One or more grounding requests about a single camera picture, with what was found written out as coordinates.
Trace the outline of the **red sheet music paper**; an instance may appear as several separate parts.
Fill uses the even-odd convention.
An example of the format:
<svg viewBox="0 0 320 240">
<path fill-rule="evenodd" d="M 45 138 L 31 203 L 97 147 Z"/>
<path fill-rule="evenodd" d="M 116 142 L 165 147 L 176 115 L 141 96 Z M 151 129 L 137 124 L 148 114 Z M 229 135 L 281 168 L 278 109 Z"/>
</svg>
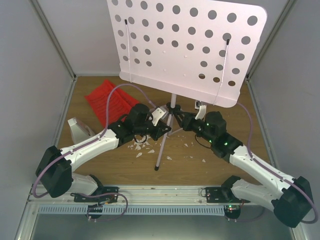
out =
<svg viewBox="0 0 320 240">
<path fill-rule="evenodd" d="M 124 108 L 124 112 L 127 114 L 131 110 L 132 107 L 134 107 L 136 104 L 139 103 L 137 99 L 132 97 L 130 94 L 122 90 L 121 88 L 117 88 L 116 93 L 120 97 L 121 105 Z"/>
</svg>

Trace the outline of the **white tripod music stand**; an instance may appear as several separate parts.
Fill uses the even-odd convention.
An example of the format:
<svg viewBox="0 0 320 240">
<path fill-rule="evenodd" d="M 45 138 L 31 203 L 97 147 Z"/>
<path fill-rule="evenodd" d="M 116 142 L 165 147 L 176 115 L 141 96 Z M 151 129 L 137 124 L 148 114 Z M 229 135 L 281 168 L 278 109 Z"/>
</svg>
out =
<svg viewBox="0 0 320 240">
<path fill-rule="evenodd" d="M 222 108 L 236 105 L 268 14 L 216 0 L 109 0 L 119 76 Z"/>
</svg>

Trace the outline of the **white metronome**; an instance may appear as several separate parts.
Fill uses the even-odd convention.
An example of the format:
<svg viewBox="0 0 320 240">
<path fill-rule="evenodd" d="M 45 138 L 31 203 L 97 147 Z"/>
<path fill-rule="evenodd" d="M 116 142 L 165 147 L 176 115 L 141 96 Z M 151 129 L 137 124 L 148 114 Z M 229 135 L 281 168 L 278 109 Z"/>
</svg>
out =
<svg viewBox="0 0 320 240">
<path fill-rule="evenodd" d="M 71 139 L 74 144 L 79 144 L 96 135 L 88 125 L 76 117 L 68 119 L 67 123 L 69 125 Z"/>
</svg>

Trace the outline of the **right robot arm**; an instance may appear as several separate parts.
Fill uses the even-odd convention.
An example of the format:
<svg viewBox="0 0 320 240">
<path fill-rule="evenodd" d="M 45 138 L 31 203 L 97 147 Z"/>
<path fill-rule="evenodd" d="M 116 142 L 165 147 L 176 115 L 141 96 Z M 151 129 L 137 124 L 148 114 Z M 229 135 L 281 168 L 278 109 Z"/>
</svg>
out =
<svg viewBox="0 0 320 240">
<path fill-rule="evenodd" d="M 210 149 L 220 159 L 248 173 L 260 184 L 255 185 L 241 178 L 229 180 L 221 190 L 228 203 L 236 199 L 247 200 L 272 211 L 276 218 L 290 228 L 298 224 L 313 224 L 319 213 L 313 201 L 310 183 L 300 176 L 294 178 L 261 160 L 249 147 L 227 132 L 227 122 L 218 111 L 205 115 L 173 110 L 179 126 L 186 132 L 194 132 L 210 143 Z"/>
</svg>

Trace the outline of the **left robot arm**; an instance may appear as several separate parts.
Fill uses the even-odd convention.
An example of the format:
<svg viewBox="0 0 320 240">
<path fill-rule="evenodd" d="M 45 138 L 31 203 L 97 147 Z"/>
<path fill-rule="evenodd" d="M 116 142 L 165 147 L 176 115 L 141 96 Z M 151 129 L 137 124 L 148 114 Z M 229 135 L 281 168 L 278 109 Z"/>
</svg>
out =
<svg viewBox="0 0 320 240">
<path fill-rule="evenodd" d="M 32 189 L 35 191 L 38 183 L 42 183 L 52 198 L 76 193 L 98 202 L 103 197 L 98 179 L 93 175 L 76 174 L 75 170 L 96 156 L 131 142 L 136 136 L 158 140 L 171 130 L 163 122 L 167 114 L 161 107 L 150 111 L 146 105 L 138 103 L 97 135 L 62 149 L 54 145 L 47 148 L 35 171 L 37 179 Z"/>
</svg>

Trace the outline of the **white debris pile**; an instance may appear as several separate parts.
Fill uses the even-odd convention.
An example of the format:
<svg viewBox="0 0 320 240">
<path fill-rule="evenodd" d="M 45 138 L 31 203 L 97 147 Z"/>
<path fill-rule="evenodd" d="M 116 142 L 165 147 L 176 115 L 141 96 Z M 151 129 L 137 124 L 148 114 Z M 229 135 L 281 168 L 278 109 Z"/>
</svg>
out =
<svg viewBox="0 0 320 240">
<path fill-rule="evenodd" d="M 154 154 L 156 152 L 156 148 L 159 146 L 157 142 L 151 141 L 147 139 L 144 142 L 131 142 L 126 148 L 129 150 L 129 153 L 134 158 L 139 158 L 143 155 Z"/>
</svg>

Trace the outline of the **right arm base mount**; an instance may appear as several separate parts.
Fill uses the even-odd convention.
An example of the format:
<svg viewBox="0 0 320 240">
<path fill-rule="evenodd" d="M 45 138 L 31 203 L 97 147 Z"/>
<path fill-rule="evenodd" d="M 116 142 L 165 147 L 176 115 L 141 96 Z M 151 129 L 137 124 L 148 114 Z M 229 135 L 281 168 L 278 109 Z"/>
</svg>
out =
<svg viewBox="0 0 320 240">
<path fill-rule="evenodd" d="M 231 189 L 226 186 L 205 187 L 203 190 L 207 203 L 231 203 L 235 199 Z"/>
</svg>

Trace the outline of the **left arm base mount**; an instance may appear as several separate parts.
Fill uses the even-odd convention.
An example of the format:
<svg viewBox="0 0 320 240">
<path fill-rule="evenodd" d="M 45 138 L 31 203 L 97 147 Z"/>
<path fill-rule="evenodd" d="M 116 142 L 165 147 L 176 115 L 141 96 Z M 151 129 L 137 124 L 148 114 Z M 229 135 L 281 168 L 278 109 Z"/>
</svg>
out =
<svg viewBox="0 0 320 240">
<path fill-rule="evenodd" d="M 71 193 L 76 203 L 116 203 L 118 201 L 117 194 L 119 187 L 103 186 L 96 189 L 91 195 L 84 196 L 79 193 Z"/>
</svg>

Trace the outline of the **aluminium rail frame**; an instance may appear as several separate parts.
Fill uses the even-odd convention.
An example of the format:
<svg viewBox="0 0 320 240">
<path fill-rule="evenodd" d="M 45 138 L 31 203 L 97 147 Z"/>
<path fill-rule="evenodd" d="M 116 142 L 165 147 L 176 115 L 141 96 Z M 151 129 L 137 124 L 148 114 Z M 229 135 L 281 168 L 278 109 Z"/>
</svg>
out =
<svg viewBox="0 0 320 240">
<path fill-rule="evenodd" d="M 297 229 L 275 219 L 270 211 L 251 203 L 241 221 L 217 215 L 130 215 L 128 206 L 223 206 L 207 203 L 203 186 L 125 186 L 109 205 L 125 206 L 119 215 L 99 214 L 97 222 L 85 214 L 39 214 L 41 205 L 88 205 L 66 194 L 51 199 L 30 196 L 16 234 L 18 240 L 297 240 Z"/>
</svg>

